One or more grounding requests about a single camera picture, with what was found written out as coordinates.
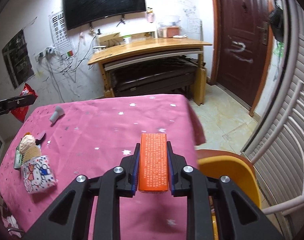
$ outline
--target orange box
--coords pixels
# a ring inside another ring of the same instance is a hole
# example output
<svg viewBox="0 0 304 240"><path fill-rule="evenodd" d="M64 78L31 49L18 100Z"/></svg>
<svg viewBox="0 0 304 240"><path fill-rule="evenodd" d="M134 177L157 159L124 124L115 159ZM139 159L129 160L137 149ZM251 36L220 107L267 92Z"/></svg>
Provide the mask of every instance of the orange box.
<svg viewBox="0 0 304 240"><path fill-rule="evenodd" d="M168 190L168 157L164 133L142 133L139 190L150 193Z"/></svg>

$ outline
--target silver screw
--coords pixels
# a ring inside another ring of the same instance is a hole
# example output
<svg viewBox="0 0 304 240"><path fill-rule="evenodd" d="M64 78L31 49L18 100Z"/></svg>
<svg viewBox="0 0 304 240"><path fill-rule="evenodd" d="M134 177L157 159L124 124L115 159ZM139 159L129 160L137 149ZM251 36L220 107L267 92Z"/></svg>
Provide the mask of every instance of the silver screw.
<svg viewBox="0 0 304 240"><path fill-rule="evenodd" d="M86 177L84 175L79 175L76 177L77 182L84 182L86 180Z"/></svg>
<svg viewBox="0 0 304 240"><path fill-rule="evenodd" d="M185 172L187 172L187 173L190 173L190 172L193 171L193 168L192 168L191 166L185 166L185 167L183 168L183 170L184 170Z"/></svg>
<svg viewBox="0 0 304 240"><path fill-rule="evenodd" d="M229 176L221 176L220 180L223 182L223 183L228 183L230 182L230 177Z"/></svg>
<svg viewBox="0 0 304 240"><path fill-rule="evenodd" d="M123 168L120 167L120 166L117 166L117 167L115 167L115 168L113 169L113 171L114 171L115 173L122 173L122 172L123 172Z"/></svg>

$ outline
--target door frame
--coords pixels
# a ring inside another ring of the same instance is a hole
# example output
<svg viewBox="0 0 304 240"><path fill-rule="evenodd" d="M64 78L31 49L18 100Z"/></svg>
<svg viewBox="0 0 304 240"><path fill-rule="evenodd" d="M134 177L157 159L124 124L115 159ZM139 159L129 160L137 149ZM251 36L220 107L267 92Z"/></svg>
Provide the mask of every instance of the door frame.
<svg viewBox="0 0 304 240"><path fill-rule="evenodd" d="M268 10L272 11L274 9L274 0L268 0ZM214 39L213 39L213 61L212 61L212 71L209 84L215 85L217 83L219 63L220 63L220 52L221 52L221 3L220 0L213 0L213 30L214 30ZM268 45L267 45L267 54L265 58L265 65L263 68L263 73L261 76L261 81L257 94L249 111L249 115L253 117L256 106L259 103L263 88L265 87L265 81L268 75L268 69L271 62L272 56L272 47L273 47L273 32L269 26L268 31Z"/></svg>

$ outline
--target wooden desk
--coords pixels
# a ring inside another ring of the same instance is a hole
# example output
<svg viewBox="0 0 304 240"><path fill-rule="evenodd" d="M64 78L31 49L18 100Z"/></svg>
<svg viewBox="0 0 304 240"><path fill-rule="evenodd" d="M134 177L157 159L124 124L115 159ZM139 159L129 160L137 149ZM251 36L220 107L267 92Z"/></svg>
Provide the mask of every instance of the wooden desk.
<svg viewBox="0 0 304 240"><path fill-rule="evenodd" d="M193 39L147 39L96 52L88 64L99 64L104 81L104 95L106 97L114 97L109 70L154 58L198 54L198 70L193 86L193 99L196 104L200 105L204 103L204 86L206 82L206 77L204 77L204 72L206 71L203 69L203 46L210 45L212 44Z"/></svg>

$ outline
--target brown leather bench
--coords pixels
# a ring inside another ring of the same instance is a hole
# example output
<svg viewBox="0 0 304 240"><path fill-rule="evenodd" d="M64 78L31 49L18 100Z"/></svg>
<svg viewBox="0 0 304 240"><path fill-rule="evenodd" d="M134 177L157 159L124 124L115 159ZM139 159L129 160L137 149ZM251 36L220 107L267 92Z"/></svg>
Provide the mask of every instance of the brown leather bench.
<svg viewBox="0 0 304 240"><path fill-rule="evenodd" d="M181 57L160 58L118 68L111 73L117 97L167 93L194 83L197 66Z"/></svg>

